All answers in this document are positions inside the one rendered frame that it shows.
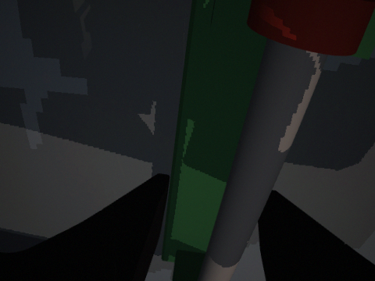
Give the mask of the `grey tapered pin with dark red head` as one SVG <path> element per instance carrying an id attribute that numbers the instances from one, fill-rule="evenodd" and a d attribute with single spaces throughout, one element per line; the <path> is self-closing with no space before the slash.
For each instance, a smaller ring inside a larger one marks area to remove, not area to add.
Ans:
<path id="1" fill-rule="evenodd" d="M 251 0 L 268 37 L 198 281 L 231 281 L 282 170 L 328 55 L 357 52 L 375 0 Z"/>

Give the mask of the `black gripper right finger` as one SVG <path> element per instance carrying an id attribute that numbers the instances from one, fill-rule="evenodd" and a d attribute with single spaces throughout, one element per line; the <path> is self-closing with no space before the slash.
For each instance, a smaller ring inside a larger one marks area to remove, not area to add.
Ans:
<path id="1" fill-rule="evenodd" d="M 266 281 L 375 281 L 375 265 L 272 190 L 259 218 Z"/>

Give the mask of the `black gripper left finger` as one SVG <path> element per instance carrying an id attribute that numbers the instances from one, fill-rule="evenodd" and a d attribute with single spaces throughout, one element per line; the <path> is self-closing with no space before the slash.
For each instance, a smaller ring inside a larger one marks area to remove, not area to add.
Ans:
<path id="1" fill-rule="evenodd" d="M 0 252 L 0 281 L 145 281 L 159 243 L 169 175 L 25 251 Z"/>

